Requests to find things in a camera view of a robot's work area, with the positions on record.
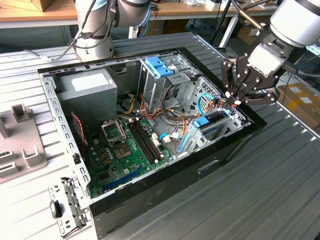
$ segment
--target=open computer chassis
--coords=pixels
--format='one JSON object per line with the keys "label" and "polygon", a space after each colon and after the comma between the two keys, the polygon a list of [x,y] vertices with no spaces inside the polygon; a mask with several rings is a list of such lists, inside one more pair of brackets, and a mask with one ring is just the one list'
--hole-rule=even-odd
{"label": "open computer chassis", "polygon": [[[191,154],[184,154],[183,157],[175,158],[172,162],[153,169],[148,174],[135,177],[124,185],[106,191],[97,197],[91,197],[88,187],[91,176],[88,173],[85,164],[86,160],[82,156],[82,151],[79,150],[75,141],[76,136],[71,131],[70,123],[67,122],[66,110],[61,106],[61,99],[57,91],[59,86],[56,85],[56,79],[72,76],[77,73],[106,69],[108,66],[119,64],[127,64],[130,74],[130,65],[133,62],[141,62],[141,65],[139,65],[139,78],[141,78],[143,70],[145,71],[144,67],[148,67],[142,64],[146,58],[156,56],[165,60],[166,56],[172,55],[181,56],[184,59],[184,64],[190,66],[197,73],[193,78],[205,79],[205,81],[214,87],[216,94],[220,98],[224,96],[222,82],[185,48],[146,52],[134,56],[38,70],[53,121],[61,142],[65,146],[66,160],[74,172],[74,176],[61,176],[61,179],[48,188],[51,197],[50,208],[52,215],[57,219],[57,224],[63,238],[80,230],[90,220],[94,222],[97,238],[103,238],[230,161],[245,143],[266,125],[266,122],[249,106],[241,104],[237,109],[233,110],[247,120],[247,123],[239,130],[229,134],[225,133],[224,136],[204,144]],[[136,88],[138,94],[140,85],[139,83],[135,84],[134,81],[128,83],[128,85],[133,83],[134,88],[138,86]],[[121,94],[128,94],[132,91],[132,89],[123,90],[126,86],[123,82],[118,81],[116,85],[118,87],[118,94],[119,92]],[[108,105],[104,106],[109,111],[112,111],[112,104],[109,104],[111,107]]]}

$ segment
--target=green circuit board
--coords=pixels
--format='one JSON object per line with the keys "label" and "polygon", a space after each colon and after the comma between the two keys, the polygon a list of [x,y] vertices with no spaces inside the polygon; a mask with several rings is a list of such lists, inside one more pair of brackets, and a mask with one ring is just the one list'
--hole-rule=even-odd
{"label": "green circuit board", "polygon": [[[148,133],[154,133],[147,119],[141,119],[139,122],[142,127],[148,128]],[[136,178],[172,160],[170,152],[161,144],[156,149],[164,157],[157,163],[151,164],[128,126],[126,124],[122,126],[126,135],[126,142],[115,143],[113,147],[109,147],[103,131],[97,133],[95,138],[86,137],[88,146],[86,148],[87,161],[85,164],[91,177],[89,189],[92,198],[119,186],[119,184],[116,184],[109,189],[105,189],[110,183],[114,184],[115,181],[126,176],[128,179],[121,184],[127,183],[133,179],[130,177],[131,175]],[[111,128],[111,131],[113,136],[117,135],[117,129]]]}

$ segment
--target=workbench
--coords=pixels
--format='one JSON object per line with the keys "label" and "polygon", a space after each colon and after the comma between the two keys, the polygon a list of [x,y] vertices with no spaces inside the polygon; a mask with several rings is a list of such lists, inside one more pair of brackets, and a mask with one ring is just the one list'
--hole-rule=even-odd
{"label": "workbench", "polygon": [[[119,55],[186,47],[219,78],[222,58],[235,55],[192,33],[117,40],[114,47]],[[64,50],[36,52],[57,57]],[[0,54],[0,111],[31,108],[48,159],[46,167],[0,185],[1,239],[60,239],[47,188],[72,171],[37,69],[77,62],[72,49],[55,63],[27,52]],[[235,159],[105,239],[313,240],[320,231],[320,138],[279,103],[253,109],[267,126]],[[94,240],[95,229],[88,224],[69,239]]]}
{"label": "workbench", "polygon": [[[173,19],[201,19],[216,18],[219,12],[218,7],[213,10],[206,8],[204,4],[200,6],[188,6],[184,2],[160,2],[157,4],[157,20]],[[249,9],[247,12],[251,16],[270,16],[274,9],[263,9],[259,6]],[[231,20],[226,28],[219,47],[225,47],[238,22],[238,12],[231,7],[226,14]],[[155,19],[153,12],[150,20]],[[77,25],[77,11],[73,0],[55,0],[45,12],[38,12],[0,5],[0,29],[6,28],[27,28],[27,27],[47,27]],[[137,30],[130,27],[129,38],[137,37]]]}

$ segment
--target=blue latch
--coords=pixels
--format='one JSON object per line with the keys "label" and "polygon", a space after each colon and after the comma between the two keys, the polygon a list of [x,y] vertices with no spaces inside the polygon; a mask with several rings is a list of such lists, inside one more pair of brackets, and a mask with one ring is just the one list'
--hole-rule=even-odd
{"label": "blue latch", "polygon": [[197,128],[200,128],[208,123],[210,123],[210,122],[208,121],[208,119],[205,116],[199,117],[196,120],[194,120],[194,125]]}
{"label": "blue latch", "polygon": [[175,74],[175,72],[167,68],[166,63],[161,61],[160,58],[158,58],[157,56],[147,57],[145,59],[145,63],[152,69],[154,74],[156,74],[159,78]]}

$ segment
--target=cardboard box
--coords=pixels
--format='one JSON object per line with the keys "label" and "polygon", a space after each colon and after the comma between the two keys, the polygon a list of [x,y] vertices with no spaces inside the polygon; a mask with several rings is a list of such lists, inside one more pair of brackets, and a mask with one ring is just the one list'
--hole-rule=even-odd
{"label": "cardboard box", "polygon": [[320,97],[303,83],[289,84],[287,90],[286,85],[277,89],[280,93],[278,101],[311,129],[320,133]]}
{"label": "cardboard box", "polygon": [[[258,21],[258,23],[270,22],[270,16],[254,16],[253,19]],[[249,36],[252,29],[255,29],[255,28],[251,26],[243,25],[236,36],[240,38],[242,41],[251,45],[254,43],[255,39],[257,38],[257,36]]]}
{"label": "cardboard box", "polygon": [[20,9],[44,12],[54,0],[0,0],[0,4]]}

